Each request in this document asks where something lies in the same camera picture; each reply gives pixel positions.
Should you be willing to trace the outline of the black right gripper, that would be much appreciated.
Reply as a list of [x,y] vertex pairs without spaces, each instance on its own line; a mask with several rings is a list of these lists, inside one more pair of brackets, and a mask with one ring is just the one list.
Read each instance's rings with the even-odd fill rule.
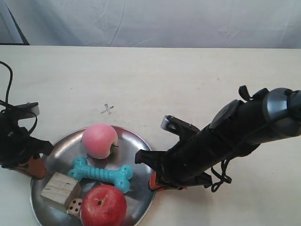
[[187,190],[189,186],[215,187],[206,170],[224,163],[233,149],[233,132],[222,127],[166,127],[179,141],[168,151],[139,150],[135,164],[158,169],[149,179],[151,191]]

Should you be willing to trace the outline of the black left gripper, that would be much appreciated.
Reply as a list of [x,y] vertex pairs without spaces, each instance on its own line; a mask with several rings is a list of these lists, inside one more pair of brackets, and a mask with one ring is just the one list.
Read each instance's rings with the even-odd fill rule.
[[47,169],[40,154],[49,156],[54,146],[49,141],[30,138],[28,130],[19,127],[19,120],[14,118],[15,111],[0,112],[0,165],[34,179],[43,179]]

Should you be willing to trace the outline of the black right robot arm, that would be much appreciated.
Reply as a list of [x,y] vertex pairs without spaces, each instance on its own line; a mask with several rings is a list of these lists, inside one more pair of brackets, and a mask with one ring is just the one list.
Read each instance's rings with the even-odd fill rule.
[[135,163],[153,169],[150,190],[204,186],[215,192],[232,182],[226,174],[232,159],[249,155],[263,143],[301,134],[300,91],[264,88],[251,96],[241,86],[238,92],[241,99],[224,106],[203,129],[171,115],[164,117],[161,128],[179,141],[167,151],[135,154]]

